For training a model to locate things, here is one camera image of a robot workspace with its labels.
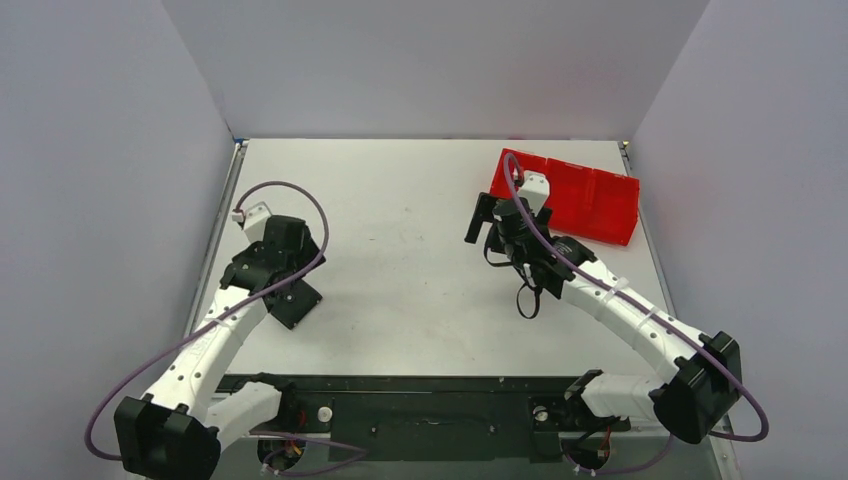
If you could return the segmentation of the black leather card holder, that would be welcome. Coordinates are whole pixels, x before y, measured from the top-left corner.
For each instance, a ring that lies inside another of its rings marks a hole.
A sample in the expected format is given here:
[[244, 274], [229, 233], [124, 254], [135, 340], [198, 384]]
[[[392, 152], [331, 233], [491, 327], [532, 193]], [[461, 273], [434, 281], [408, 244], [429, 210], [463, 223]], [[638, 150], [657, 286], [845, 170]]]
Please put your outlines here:
[[321, 293], [302, 279], [266, 295], [263, 299], [268, 314], [289, 330], [296, 328], [322, 300]]

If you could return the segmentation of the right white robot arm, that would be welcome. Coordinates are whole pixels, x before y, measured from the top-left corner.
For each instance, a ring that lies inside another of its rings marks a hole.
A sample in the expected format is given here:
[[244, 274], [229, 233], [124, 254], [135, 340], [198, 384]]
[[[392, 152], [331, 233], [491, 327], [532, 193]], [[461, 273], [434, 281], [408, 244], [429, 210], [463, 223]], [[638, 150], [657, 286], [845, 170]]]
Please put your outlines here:
[[534, 217], [542, 235], [536, 238], [513, 201], [482, 192], [465, 240], [476, 243], [488, 224], [483, 252], [506, 256], [504, 266], [535, 299], [548, 293], [585, 312], [652, 369], [643, 376], [588, 371], [564, 394], [566, 418], [578, 427], [611, 418], [657, 421], [681, 441], [701, 442], [741, 396], [727, 378], [741, 376], [738, 343], [724, 332], [709, 336], [689, 327], [646, 301], [584, 244], [551, 235], [551, 214], [544, 208]]

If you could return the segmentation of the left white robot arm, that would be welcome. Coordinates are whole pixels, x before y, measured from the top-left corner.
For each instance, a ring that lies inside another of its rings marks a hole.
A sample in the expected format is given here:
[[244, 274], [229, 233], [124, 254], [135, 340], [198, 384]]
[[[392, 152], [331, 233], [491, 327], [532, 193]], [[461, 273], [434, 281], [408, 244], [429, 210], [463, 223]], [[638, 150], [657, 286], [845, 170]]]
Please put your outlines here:
[[250, 213], [249, 246], [225, 268], [193, 340], [139, 398], [118, 405], [114, 425], [126, 471], [148, 479], [208, 479], [222, 451], [246, 434], [247, 420], [291, 427], [298, 402], [273, 386], [250, 382], [245, 393], [213, 406], [212, 396], [252, 330], [272, 316], [294, 329], [321, 300], [298, 276], [324, 258], [305, 220]]

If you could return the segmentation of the red plastic divided tray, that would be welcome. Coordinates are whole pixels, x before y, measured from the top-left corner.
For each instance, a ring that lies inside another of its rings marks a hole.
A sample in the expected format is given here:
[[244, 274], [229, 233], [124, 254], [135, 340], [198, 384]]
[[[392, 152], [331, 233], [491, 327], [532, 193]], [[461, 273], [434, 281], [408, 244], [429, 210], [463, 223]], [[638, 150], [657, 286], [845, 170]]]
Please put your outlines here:
[[545, 203], [552, 210], [551, 229], [612, 245], [630, 243], [639, 217], [638, 179], [507, 148], [500, 159], [509, 153], [524, 172], [540, 173], [551, 184]]

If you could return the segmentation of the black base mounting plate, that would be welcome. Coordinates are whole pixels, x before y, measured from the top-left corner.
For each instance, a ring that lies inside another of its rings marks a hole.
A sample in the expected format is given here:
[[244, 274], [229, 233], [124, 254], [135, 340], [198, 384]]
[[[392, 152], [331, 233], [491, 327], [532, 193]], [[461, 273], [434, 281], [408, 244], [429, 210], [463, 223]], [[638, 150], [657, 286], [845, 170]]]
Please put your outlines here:
[[566, 400], [571, 376], [332, 376], [259, 374], [283, 390], [263, 431], [334, 442], [368, 461], [558, 462], [562, 446], [587, 433], [627, 432], [627, 420], [603, 420]]

